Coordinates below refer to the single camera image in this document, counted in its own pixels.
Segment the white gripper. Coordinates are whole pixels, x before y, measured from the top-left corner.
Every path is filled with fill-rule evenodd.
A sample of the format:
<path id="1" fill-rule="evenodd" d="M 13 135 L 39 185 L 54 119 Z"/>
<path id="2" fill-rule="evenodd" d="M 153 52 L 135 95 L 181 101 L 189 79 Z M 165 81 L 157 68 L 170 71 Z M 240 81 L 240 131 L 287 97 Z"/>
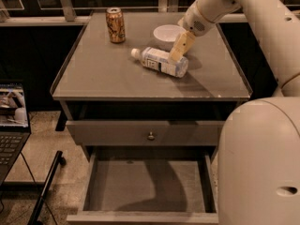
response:
<path id="1" fill-rule="evenodd" d="M 178 24 L 187 31 L 177 36 L 169 53 L 169 62 L 178 62 L 193 46 L 195 36 L 204 36 L 215 25 L 213 22 L 207 21 L 201 14 L 197 1 L 187 9 L 184 16 L 178 21 Z"/>

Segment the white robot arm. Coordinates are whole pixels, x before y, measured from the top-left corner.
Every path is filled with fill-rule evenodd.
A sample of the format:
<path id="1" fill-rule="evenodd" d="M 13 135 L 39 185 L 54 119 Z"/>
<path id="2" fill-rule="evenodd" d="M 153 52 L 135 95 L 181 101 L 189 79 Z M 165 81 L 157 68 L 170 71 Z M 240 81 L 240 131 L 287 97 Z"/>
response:
<path id="1" fill-rule="evenodd" d="M 300 225 L 300 20 L 280 0 L 196 0 L 180 20 L 174 63 L 223 16 L 242 9 L 277 79 L 273 97 L 227 118 L 218 143 L 219 225 Z"/>

